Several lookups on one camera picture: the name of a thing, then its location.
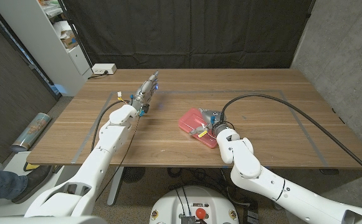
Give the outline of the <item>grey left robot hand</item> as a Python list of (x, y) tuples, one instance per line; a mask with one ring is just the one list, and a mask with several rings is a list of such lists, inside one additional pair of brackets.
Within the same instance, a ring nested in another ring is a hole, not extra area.
[(130, 105), (136, 109), (138, 116), (143, 116), (148, 112), (149, 102), (158, 89), (158, 74), (159, 71), (155, 71), (155, 73), (137, 89), (131, 99)]

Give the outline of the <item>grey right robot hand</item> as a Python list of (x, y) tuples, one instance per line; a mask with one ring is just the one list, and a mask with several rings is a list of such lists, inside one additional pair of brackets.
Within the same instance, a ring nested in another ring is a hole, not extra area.
[(224, 129), (229, 128), (229, 122), (226, 121), (226, 116), (222, 115), (220, 111), (216, 110), (207, 110), (199, 108), (198, 115), (201, 115), (203, 119), (203, 124), (200, 124), (198, 127), (193, 128), (189, 134), (202, 134), (204, 131), (210, 132), (212, 138), (216, 136)]

